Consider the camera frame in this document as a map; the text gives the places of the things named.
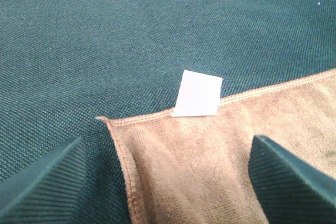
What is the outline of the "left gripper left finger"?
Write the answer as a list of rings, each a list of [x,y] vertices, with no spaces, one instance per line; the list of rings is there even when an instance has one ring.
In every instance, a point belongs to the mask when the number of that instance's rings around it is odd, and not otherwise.
[[[86,177],[82,138],[63,141],[1,182],[1,223],[72,223]]]

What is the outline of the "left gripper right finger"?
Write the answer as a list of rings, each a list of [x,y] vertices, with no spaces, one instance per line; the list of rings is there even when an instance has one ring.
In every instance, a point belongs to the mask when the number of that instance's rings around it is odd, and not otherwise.
[[[270,138],[253,137],[248,176],[269,223],[335,223],[335,179]]]

